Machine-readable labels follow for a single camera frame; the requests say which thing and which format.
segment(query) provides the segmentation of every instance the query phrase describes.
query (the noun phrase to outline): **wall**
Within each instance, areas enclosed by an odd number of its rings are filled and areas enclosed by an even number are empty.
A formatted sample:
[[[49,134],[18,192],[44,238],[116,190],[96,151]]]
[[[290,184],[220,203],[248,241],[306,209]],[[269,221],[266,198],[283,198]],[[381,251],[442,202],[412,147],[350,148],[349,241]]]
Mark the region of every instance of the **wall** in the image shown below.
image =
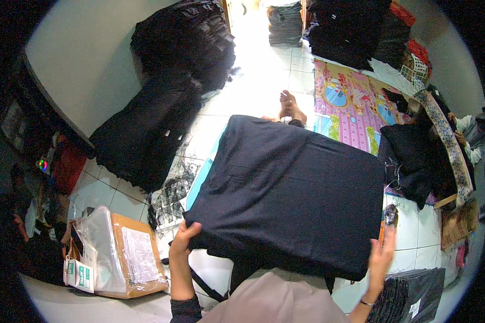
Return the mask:
[[[458,117],[476,115],[485,106],[478,71],[452,23],[432,0],[397,0],[415,17],[411,38],[424,46],[432,64],[429,82],[438,87]]]
[[[135,24],[176,0],[60,0],[26,46],[52,99],[88,137],[140,91]]]

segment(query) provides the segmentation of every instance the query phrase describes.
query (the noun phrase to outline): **cardboard box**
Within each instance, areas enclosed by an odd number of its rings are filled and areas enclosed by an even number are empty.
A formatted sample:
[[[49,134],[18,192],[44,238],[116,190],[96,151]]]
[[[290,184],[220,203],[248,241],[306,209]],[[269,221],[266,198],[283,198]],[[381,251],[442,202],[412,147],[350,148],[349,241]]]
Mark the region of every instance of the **cardboard box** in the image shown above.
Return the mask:
[[[110,218],[126,292],[97,291],[96,294],[134,298],[166,290],[168,282],[163,273],[155,232],[148,224],[126,216],[110,213]]]
[[[63,281],[65,285],[93,293],[95,270],[75,259],[68,259],[65,261]]]

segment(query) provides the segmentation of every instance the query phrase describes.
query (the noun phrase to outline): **bare foot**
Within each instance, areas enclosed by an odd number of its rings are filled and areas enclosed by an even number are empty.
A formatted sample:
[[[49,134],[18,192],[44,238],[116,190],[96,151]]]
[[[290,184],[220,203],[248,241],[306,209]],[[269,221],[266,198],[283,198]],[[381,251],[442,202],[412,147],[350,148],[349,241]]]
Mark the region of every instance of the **bare foot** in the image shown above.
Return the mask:
[[[303,113],[296,104],[296,98],[289,91],[284,90],[280,94],[281,110],[279,113],[279,120],[284,117],[291,117],[293,119],[300,120],[303,125],[307,122],[307,116]]]
[[[269,120],[269,121],[273,121],[273,122],[280,121],[280,119],[278,119],[277,117],[268,117],[268,116],[262,116],[261,119]]]

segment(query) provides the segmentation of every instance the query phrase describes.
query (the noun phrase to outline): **wooden stick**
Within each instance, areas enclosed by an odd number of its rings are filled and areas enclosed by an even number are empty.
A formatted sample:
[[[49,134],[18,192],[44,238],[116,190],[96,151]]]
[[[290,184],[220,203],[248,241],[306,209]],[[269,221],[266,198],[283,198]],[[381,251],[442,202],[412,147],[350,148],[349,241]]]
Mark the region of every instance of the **wooden stick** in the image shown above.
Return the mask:
[[[453,194],[449,197],[446,197],[445,199],[441,199],[440,201],[436,202],[434,205],[433,205],[433,208],[434,209],[438,209],[444,205],[446,205],[447,203],[450,203],[452,202],[454,199],[456,199],[456,194]]]

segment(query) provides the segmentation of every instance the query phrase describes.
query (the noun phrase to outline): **bracelet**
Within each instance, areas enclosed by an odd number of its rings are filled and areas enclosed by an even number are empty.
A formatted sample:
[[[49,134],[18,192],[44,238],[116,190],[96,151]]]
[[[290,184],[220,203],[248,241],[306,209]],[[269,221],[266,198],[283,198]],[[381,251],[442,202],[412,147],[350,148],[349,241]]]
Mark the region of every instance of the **bracelet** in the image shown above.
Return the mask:
[[[360,302],[361,304],[367,305],[367,306],[369,306],[369,307],[373,307],[373,305],[375,304],[375,303],[367,303],[367,302],[363,301],[362,299],[361,299],[361,300],[359,300],[359,302]]]

